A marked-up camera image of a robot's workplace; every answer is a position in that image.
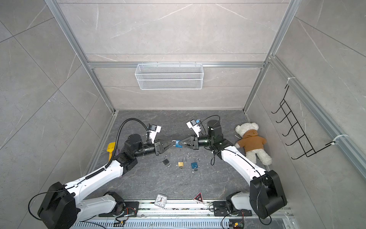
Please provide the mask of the blue padlock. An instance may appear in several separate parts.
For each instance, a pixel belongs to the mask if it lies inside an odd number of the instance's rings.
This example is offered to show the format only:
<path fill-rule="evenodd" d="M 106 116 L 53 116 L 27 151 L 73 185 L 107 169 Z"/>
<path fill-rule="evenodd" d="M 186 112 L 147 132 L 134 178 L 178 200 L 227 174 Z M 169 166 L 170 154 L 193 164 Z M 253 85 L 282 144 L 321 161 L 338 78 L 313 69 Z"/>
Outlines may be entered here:
<path fill-rule="evenodd" d="M 182 148 L 183 146 L 180 145 L 180 141 L 179 140 L 173 140 L 172 141 L 173 146 L 176 148 Z"/>
<path fill-rule="evenodd" d="M 198 170 L 198 161 L 200 159 L 198 157 L 195 157 L 193 162 L 191 163 L 191 168 L 193 171 L 197 171 Z"/>

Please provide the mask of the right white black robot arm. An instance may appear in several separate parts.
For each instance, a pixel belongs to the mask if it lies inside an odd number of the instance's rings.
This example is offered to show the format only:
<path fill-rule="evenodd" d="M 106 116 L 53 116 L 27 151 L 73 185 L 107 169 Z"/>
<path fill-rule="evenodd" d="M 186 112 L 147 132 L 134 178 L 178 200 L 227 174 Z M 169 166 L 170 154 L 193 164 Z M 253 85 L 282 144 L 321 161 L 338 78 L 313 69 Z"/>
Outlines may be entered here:
<path fill-rule="evenodd" d="M 226 198 L 229 212 L 252 210 L 260 219 L 265 219 L 287 205 L 280 177 L 275 171 L 266 171 L 239 152 L 224 138 L 219 120 L 208 121 L 205 135 L 199 134 L 198 124 L 192 125 L 195 121 L 193 119 L 187 123 L 195 134 L 183 140 L 174 140 L 175 146 L 192 150 L 207 147 L 214 156 L 231 165 L 250 185 L 248 194 L 236 192 Z"/>

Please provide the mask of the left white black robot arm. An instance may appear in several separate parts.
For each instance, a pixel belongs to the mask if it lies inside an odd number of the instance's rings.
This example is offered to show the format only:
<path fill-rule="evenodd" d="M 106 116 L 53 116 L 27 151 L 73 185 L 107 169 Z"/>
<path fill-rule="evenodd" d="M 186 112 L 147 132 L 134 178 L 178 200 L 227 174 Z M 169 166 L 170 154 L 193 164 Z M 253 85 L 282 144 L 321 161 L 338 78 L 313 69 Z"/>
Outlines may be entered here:
<path fill-rule="evenodd" d="M 95 190 L 130 171 L 139 156 L 160 155 L 172 147 L 172 142 L 158 139 L 144 143 L 139 134 L 130 135 L 106 166 L 67 184 L 52 184 L 40 205 L 38 216 L 49 229 L 69 229 L 75 222 L 94 215 L 111 213 L 123 199 L 115 193 L 86 200 Z"/>

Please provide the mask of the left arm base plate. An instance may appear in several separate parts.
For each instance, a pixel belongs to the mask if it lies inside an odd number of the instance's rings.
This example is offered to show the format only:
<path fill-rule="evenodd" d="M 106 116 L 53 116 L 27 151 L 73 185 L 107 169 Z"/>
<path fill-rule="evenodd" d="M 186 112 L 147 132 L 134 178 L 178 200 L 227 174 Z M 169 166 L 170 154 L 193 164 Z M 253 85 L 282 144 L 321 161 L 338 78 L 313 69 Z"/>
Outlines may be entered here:
<path fill-rule="evenodd" d="M 110 213 L 99 214 L 99 217 L 136 217 L 139 210 L 140 202 L 127 201 L 125 203 L 117 203 L 116 207 Z"/>

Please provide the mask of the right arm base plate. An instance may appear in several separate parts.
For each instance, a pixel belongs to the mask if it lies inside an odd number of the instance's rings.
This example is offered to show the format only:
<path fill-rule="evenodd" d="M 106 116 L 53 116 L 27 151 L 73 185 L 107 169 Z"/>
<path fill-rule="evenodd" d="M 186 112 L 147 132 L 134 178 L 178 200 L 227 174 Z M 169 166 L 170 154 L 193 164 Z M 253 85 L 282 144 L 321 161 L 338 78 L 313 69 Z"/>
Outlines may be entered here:
<path fill-rule="evenodd" d="M 225 216 L 227 214 L 242 214 L 244 217 L 252 216 L 251 210 L 237 210 L 232 204 L 228 201 L 214 201 L 208 209 L 213 212 L 216 217 Z"/>

